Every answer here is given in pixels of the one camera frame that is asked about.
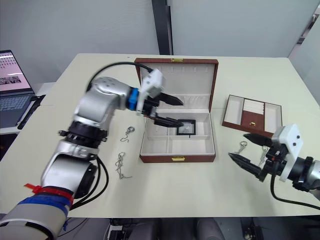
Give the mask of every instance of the laptop keyboard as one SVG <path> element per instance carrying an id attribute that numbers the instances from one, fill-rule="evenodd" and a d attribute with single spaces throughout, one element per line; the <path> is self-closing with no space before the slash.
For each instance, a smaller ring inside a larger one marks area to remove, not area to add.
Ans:
<path id="1" fill-rule="evenodd" d="M 0 112 L 22 109 L 28 96 L 6 97 L 0 99 Z"/>

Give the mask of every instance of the red strap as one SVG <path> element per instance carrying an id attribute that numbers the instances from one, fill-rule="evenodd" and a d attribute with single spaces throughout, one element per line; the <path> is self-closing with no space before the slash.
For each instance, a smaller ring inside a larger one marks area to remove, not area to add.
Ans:
<path id="1" fill-rule="evenodd" d="M 32 189 L 32 192 L 34 194 L 51 193 L 51 194 L 63 196 L 65 198 L 69 199 L 71 205 L 74 202 L 74 198 L 72 197 L 72 194 L 70 194 L 69 192 L 63 191 L 61 189 L 52 188 L 52 187 L 41 187 L 40 185 L 35 186 L 35 185 L 30 184 L 30 183 L 27 183 L 24 186 L 29 188 L 29 189 Z"/>

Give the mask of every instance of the black square item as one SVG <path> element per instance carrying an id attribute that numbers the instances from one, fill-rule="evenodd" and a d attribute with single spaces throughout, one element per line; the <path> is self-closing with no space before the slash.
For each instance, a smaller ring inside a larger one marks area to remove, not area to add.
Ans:
<path id="1" fill-rule="evenodd" d="M 176 128 L 177 135 L 196 135 L 196 120 L 192 119 L 178 119 L 183 123 L 183 126 Z"/>

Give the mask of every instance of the open box lid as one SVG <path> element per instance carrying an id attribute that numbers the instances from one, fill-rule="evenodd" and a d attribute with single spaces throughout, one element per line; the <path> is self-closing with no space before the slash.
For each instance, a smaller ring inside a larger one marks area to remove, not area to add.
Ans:
<path id="1" fill-rule="evenodd" d="M 212 99 L 218 71 L 216 59 L 190 58 L 136 58 L 135 63 L 159 69 L 164 77 L 164 93 L 178 97 L 183 106 L 160 102 L 158 109 L 208 109 Z M 136 67 L 139 81 L 149 73 Z"/>

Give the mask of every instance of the brown jewelry box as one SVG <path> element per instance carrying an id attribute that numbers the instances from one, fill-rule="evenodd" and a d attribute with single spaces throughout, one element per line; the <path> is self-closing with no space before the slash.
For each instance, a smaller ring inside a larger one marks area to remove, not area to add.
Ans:
<path id="1" fill-rule="evenodd" d="M 218 61 L 216 59 L 137 58 L 164 77 L 164 93 L 178 97 L 183 106 L 160 102 L 160 117 L 195 120 L 196 135 L 176 135 L 176 128 L 153 124 L 147 118 L 140 158 L 144 163 L 213 162 L 216 157 L 211 123 L 211 105 L 215 89 Z M 139 81 L 148 75 L 136 67 Z"/>
<path id="2" fill-rule="evenodd" d="M 271 138 L 282 126 L 280 105 L 229 95 L 222 126 Z"/>

